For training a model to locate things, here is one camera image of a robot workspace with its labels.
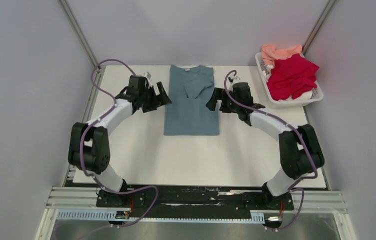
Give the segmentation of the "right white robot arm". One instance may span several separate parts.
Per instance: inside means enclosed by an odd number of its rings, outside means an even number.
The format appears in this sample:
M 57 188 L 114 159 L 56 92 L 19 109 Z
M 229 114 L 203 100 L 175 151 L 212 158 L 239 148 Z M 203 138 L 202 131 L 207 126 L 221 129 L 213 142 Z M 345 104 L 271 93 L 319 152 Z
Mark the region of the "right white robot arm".
M 206 107 L 222 113 L 237 114 L 247 125 L 260 129 L 279 144 L 280 170 L 263 184 L 262 204 L 273 209 L 281 203 L 281 195 L 293 190 L 303 179 L 317 178 L 325 159 L 314 128 L 309 124 L 290 124 L 268 109 L 254 103 L 246 82 L 231 85 L 230 90 L 215 88 Z

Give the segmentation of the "teal blue t-shirt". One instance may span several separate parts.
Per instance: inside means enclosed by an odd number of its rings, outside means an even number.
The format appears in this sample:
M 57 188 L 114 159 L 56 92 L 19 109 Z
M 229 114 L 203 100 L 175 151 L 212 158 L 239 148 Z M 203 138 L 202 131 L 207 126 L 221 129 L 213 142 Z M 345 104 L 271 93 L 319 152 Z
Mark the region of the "teal blue t-shirt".
M 181 68 L 171 65 L 168 96 L 172 103 L 166 106 L 164 135 L 219 135 L 218 112 L 206 107 L 214 88 L 212 67 Z

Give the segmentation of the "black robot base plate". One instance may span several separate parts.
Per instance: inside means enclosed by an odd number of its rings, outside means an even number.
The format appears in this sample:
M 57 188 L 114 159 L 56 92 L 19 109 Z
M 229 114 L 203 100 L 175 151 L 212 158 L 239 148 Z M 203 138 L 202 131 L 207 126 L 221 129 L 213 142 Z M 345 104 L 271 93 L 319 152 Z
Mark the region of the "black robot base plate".
M 127 195 L 96 188 L 96 206 L 123 208 L 123 218 L 246 219 L 251 211 L 271 211 L 278 216 L 294 210 L 293 194 L 272 197 L 263 187 L 129 184 Z

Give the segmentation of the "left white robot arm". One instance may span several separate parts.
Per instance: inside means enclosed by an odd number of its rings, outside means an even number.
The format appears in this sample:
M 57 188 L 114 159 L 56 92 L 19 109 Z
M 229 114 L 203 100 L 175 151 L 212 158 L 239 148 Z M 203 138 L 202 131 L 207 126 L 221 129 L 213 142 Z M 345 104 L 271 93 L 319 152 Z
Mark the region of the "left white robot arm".
M 105 91 L 112 99 L 110 107 L 99 116 L 72 126 L 69 164 L 91 177 L 102 190 L 109 192 L 109 200 L 117 207 L 123 207 L 128 202 L 129 192 L 125 180 L 110 165 L 109 135 L 137 110 L 147 113 L 172 103 L 162 82 L 152 86 L 149 84 L 150 77 L 149 72 L 131 75 L 128 85 L 116 96 Z

